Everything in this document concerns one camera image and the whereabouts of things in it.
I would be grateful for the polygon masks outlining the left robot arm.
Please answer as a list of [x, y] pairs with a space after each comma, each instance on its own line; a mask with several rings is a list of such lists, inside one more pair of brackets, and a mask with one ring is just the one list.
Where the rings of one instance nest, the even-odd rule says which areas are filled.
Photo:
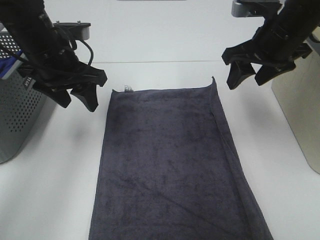
[[52, 23], [42, 0], [2, 0], [0, 22], [25, 58], [2, 49], [22, 62], [18, 72], [35, 81], [34, 90], [63, 108], [75, 96], [90, 112], [96, 110], [97, 86], [103, 87], [107, 76], [92, 66], [94, 52], [86, 42], [89, 22]]

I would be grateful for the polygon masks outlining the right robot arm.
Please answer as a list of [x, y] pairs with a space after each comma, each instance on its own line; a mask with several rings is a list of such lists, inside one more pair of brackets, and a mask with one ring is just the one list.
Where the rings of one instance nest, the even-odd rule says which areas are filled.
[[261, 86], [293, 71], [295, 60], [312, 52], [305, 40], [320, 25], [320, 2], [234, 0], [231, 14], [236, 18], [264, 18], [252, 39], [228, 47], [222, 54], [224, 63], [230, 65], [227, 85], [234, 90], [250, 76]]

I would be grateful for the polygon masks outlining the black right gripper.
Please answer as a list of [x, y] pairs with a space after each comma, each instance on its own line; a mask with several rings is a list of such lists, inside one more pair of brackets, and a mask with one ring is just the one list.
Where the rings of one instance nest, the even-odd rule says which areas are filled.
[[[305, 59], [312, 52], [304, 43], [312, 32], [313, 26], [306, 24], [262, 26], [252, 39], [226, 48], [222, 59], [226, 65], [231, 64], [227, 78], [229, 89], [236, 89], [255, 74], [254, 79], [261, 86], [294, 70], [296, 64], [292, 62]], [[261, 64], [262, 67], [256, 73], [251, 63]]]

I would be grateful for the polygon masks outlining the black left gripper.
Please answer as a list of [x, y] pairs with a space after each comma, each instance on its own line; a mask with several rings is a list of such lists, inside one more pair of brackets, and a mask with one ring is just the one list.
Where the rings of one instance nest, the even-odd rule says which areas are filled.
[[22, 65], [18, 68], [19, 74], [24, 78], [32, 78], [32, 89], [38, 91], [63, 108], [71, 103], [70, 94], [79, 99], [84, 106], [94, 112], [98, 107], [97, 85], [103, 87], [107, 81], [104, 70], [91, 66], [94, 52], [88, 48], [90, 58], [88, 63], [77, 61], [67, 70], [54, 69], [51, 66], [32, 63], [24, 53], [18, 56]]

